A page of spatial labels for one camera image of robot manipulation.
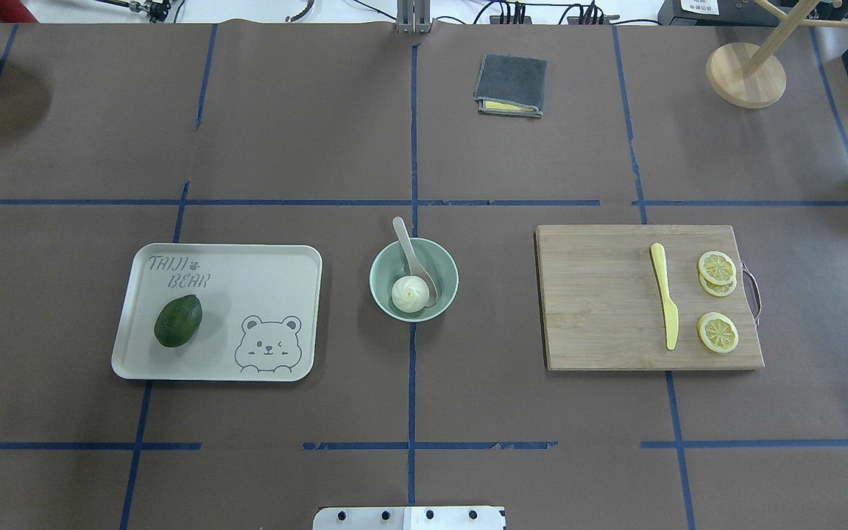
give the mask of yellow knife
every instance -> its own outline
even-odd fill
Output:
[[[679,338],[679,308],[669,297],[669,278],[666,276],[666,248],[661,244],[650,245],[650,258],[653,258],[653,268],[657,273],[657,284],[660,285],[662,298],[662,319],[666,326],[666,349],[676,349]]]

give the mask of bear ear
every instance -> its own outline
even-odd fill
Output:
[[[283,319],[283,325],[285,325],[287,328],[292,329],[293,333],[300,331],[300,328],[303,327],[303,323],[300,322],[300,319],[294,316],[289,316]]]
[[[253,329],[256,325],[261,325],[263,323],[260,321],[260,317],[257,315],[250,315],[248,318],[244,319],[244,322],[241,324],[241,327],[244,328],[245,333],[249,329]]]

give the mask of light green ceramic bowl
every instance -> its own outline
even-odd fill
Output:
[[[371,264],[368,286],[371,288],[371,297],[375,299],[375,303],[388,315],[404,322],[424,322],[450,308],[451,302],[457,296],[460,276],[457,272],[457,264],[444,247],[424,238],[411,238],[411,246],[414,248],[414,254],[417,254],[417,259],[420,259],[421,265],[434,279],[434,285],[437,285],[437,304],[421,309],[417,313],[404,313],[392,304],[391,286],[401,276],[408,275],[408,262],[397,241],[378,252],[375,261]]]

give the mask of cartoon bear drawing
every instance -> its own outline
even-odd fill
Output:
[[[257,315],[250,315],[241,324],[244,336],[235,350],[235,362],[242,372],[249,367],[257,372],[292,372],[303,358],[297,336],[302,327],[300,319],[292,315],[282,322],[264,322]]]

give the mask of stacked lemon slices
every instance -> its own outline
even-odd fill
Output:
[[[705,252],[699,258],[699,284],[712,296],[728,296],[738,285],[735,262],[724,252]],[[711,312],[699,319],[699,339],[716,353],[729,353],[738,346],[738,329],[731,319],[721,313]]]

